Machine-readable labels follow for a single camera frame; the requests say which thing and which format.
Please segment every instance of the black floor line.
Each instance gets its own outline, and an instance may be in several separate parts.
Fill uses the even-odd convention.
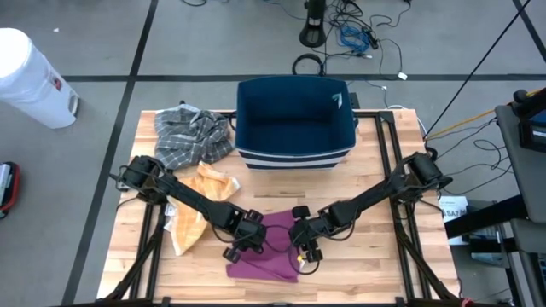
[[[521,7],[523,6],[520,0],[512,0],[512,1],[514,2],[514,5],[518,10],[521,9]],[[538,48],[538,52],[540,52],[540,55],[543,57],[544,61],[546,62],[546,47],[544,47],[543,40],[538,35],[537,29],[532,24],[531,19],[529,18],[529,15],[527,14],[525,9],[523,10],[523,12],[521,12],[520,17],[521,17],[521,20],[523,20],[523,23],[526,25],[527,31],[529,32],[529,34],[531,34],[532,41],[535,42],[535,45]]]
[[[105,76],[63,76],[68,82],[241,82],[253,78],[284,76],[282,74],[239,74],[239,75],[105,75]],[[467,74],[409,74],[407,81],[464,81]],[[329,74],[329,78],[346,81],[400,81],[396,75],[380,74]],[[546,73],[508,73],[508,74],[478,74],[472,81],[544,81]]]
[[[79,241],[76,258],[74,259],[74,263],[68,277],[67,287],[65,288],[65,292],[62,297],[61,304],[63,305],[73,304],[74,299],[76,298],[76,294],[78,292],[78,286],[81,280],[82,273],[84,271],[85,261],[87,259],[87,254],[90,249],[91,239],[93,238],[93,233],[95,232],[96,221],[101,210],[102,199],[104,198],[104,193],[108,182],[108,174],[112,169],[113,158],[115,156],[116,149],[119,143],[119,136],[121,135],[121,130],[125,122],[125,116],[127,115],[131,96],[135,88],[134,77],[138,74],[138,69],[142,62],[142,55],[144,54],[144,50],[146,49],[146,42],[148,41],[148,35],[154,21],[158,1],[159,0],[151,0],[150,2],[148,15],[146,16],[144,28],[142,29],[142,34],[138,42],[138,47],[136,48],[135,58],[133,59],[133,63],[131,66],[130,76],[125,86],[125,91],[123,93],[121,103],[119,104],[118,114],[116,116],[112,128],[112,134],[110,136],[110,141],[108,142],[107,151],[102,162],[101,172],[99,173],[95,193],[93,194],[93,200],[91,201],[89,213],[85,220],[84,231]]]

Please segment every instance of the white plastic container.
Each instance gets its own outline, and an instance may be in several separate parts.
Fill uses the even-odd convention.
[[[76,120],[79,97],[25,33],[0,28],[0,101],[55,129]]]

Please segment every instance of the yellow wire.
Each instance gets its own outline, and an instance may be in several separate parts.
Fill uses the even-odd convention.
[[[527,93],[527,95],[528,95],[528,96],[533,96],[533,95],[535,95],[537,92],[539,92],[540,90],[533,90],[533,91],[530,91],[530,92]],[[463,121],[460,121],[460,122],[458,122],[458,123],[456,123],[456,124],[454,124],[454,125],[451,125],[451,126],[445,128],[445,129],[442,129],[442,130],[440,130],[440,131],[438,131],[438,132],[436,132],[436,133],[434,133],[434,134],[428,136],[428,137],[425,139],[425,141],[428,141],[428,140],[430,140],[430,139],[432,139],[432,138],[434,138],[434,137],[436,137],[436,136],[443,135],[445,132],[454,130],[455,128],[460,127],[460,126],[462,126],[462,125],[471,123],[471,122],[473,122],[474,120],[481,119],[481,118],[483,118],[484,116],[487,116],[487,115],[489,115],[489,114],[491,114],[491,113],[493,113],[493,112],[495,112],[495,109],[491,109],[491,110],[489,110],[489,111],[485,111],[485,112],[483,112],[483,113],[481,113],[481,114],[478,114],[478,115],[476,115],[476,116],[474,116],[474,117],[471,117],[470,119],[465,119],[465,120],[463,120]]]

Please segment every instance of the navy blue bin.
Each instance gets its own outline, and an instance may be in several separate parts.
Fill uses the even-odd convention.
[[[235,146],[254,170],[325,169],[355,146],[344,81],[282,76],[239,83]]]

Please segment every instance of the blue cable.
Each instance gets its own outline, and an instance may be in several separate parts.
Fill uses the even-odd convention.
[[[368,34],[354,26],[342,26],[340,27],[338,45],[349,47],[353,53],[363,54],[369,48]]]

